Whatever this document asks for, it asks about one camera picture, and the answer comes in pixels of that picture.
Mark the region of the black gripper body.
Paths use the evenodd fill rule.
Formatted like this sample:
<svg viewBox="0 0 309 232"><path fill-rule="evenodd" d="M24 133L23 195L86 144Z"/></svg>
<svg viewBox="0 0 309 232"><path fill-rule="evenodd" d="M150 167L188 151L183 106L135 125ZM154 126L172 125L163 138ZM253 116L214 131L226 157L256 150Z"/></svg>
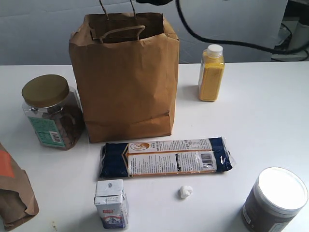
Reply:
<svg viewBox="0 0 309 232"><path fill-rule="evenodd" d="M155 6L162 6L170 3L172 0L136 0L137 3L151 4Z"/></svg>

